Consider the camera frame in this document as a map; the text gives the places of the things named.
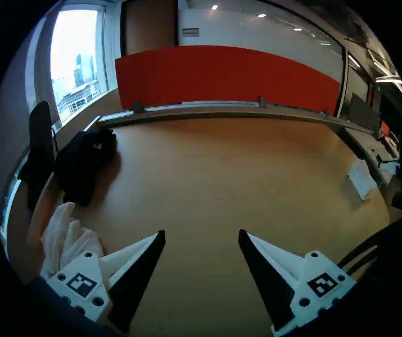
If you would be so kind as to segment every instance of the screw hole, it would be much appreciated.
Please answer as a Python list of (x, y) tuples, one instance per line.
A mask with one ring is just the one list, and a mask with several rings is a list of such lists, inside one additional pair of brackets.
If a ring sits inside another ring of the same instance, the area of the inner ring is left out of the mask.
[(82, 307), (76, 306), (76, 307), (74, 307), (74, 309), (76, 309), (77, 312), (79, 312), (79, 313), (81, 313), (83, 315), (85, 314), (85, 310)]
[(306, 307), (310, 304), (310, 300), (306, 297), (303, 297), (299, 300), (299, 305), (302, 307)]
[(100, 297), (94, 297), (94, 298), (92, 299), (92, 302), (93, 302), (93, 304), (94, 304), (95, 306), (97, 306), (97, 307), (100, 307), (101, 305), (104, 304), (104, 300), (103, 300), (102, 298), (100, 298)]

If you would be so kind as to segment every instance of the orange desk divider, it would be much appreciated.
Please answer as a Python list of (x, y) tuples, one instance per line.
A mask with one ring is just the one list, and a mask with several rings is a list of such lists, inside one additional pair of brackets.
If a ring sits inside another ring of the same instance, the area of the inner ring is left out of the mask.
[(299, 62), (250, 49), (192, 45), (115, 60), (123, 109), (190, 101), (258, 101), (335, 110), (340, 83)]

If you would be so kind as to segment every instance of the window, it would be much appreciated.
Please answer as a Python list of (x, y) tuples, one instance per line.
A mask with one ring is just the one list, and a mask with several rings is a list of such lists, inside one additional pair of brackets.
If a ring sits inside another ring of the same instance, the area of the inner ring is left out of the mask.
[(51, 83), (62, 122), (92, 101), (92, 93), (107, 91), (103, 15), (100, 6), (81, 6), (58, 14), (51, 43)]

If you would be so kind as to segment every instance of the white wall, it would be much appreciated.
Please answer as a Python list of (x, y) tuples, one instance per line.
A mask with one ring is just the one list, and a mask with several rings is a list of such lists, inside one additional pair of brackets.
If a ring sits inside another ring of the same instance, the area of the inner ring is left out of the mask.
[[(183, 37), (183, 28), (199, 28), (199, 37)], [(180, 45), (227, 45), (279, 55), (316, 69), (339, 83), (343, 60), (334, 46), (320, 45), (304, 31), (243, 12), (179, 10)]]

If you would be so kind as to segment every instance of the wooden desk surface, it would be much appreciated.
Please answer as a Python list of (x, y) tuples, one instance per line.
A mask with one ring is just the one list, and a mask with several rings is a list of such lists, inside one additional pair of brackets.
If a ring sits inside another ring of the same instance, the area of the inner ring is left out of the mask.
[(166, 231), (131, 336), (271, 336), (239, 229), (338, 262), (389, 222), (379, 192), (360, 199), (346, 177), (356, 157), (324, 125), (197, 119), (114, 130), (119, 156), (74, 215), (109, 253)]

